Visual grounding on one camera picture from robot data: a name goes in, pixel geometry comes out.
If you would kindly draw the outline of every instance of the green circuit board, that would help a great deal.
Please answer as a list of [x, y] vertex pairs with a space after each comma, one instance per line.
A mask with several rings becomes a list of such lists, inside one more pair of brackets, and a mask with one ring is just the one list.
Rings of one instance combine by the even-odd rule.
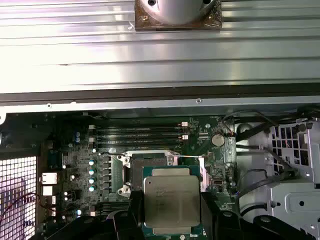
[[[124, 153], [133, 150], [170, 150], [181, 156], [179, 166], [198, 166], [199, 161], [195, 156], [204, 157], [205, 169], [208, 172], [207, 192], [217, 196], [216, 203], [222, 210], [233, 210], [233, 197], [237, 192], [233, 182], [237, 178], [236, 141], [230, 136], [229, 131], [221, 122], [221, 116], [186, 116], [186, 117], [155, 117], [155, 118], [124, 118], [124, 119], [99, 119], [92, 120], [86, 130], [80, 133], [79, 140], [72, 146], [62, 146], [62, 164], [72, 166], [64, 172], [62, 191], [70, 189], [82, 190], [80, 198], [74, 204], [81, 209], [84, 215], [89, 215], [93, 207], [97, 210], [99, 204], [104, 204], [104, 209], [96, 211], [109, 213], [111, 203], [127, 203], [128, 199], [117, 194], [124, 181], [124, 168], [116, 155], [99, 154]], [[234, 131], [232, 120], [225, 122]], [[215, 135], [223, 136], [222, 146], [212, 142]], [[144, 155], [145, 159], [155, 156]], [[161, 159], [156, 162], [161, 166]], [[105, 170], [108, 168], [109, 181], [106, 182]], [[89, 170], [94, 169], [94, 191], [88, 191]], [[68, 181], [70, 174], [77, 174], [77, 181]], [[61, 208], [68, 204], [61, 199]], [[148, 239], [195, 240], [206, 239], [201, 229], [197, 234], [189, 235], [163, 235], [149, 236]]]

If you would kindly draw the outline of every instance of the capacitor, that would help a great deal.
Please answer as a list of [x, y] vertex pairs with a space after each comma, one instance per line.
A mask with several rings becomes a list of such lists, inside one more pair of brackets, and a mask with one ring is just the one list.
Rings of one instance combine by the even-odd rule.
[[221, 134], [215, 134], [211, 138], [211, 143], [216, 147], [222, 147], [225, 144], [225, 137]]
[[78, 174], [71, 174], [71, 175], [70, 175], [70, 181], [77, 180], [78, 177], [79, 177]]
[[68, 195], [71, 194], [71, 191], [65, 191], [63, 194], [64, 194], [65, 196], [68, 196]]
[[63, 169], [69, 169], [69, 168], [71, 168], [71, 165], [70, 164], [65, 164], [65, 165], [62, 165], [62, 168]]

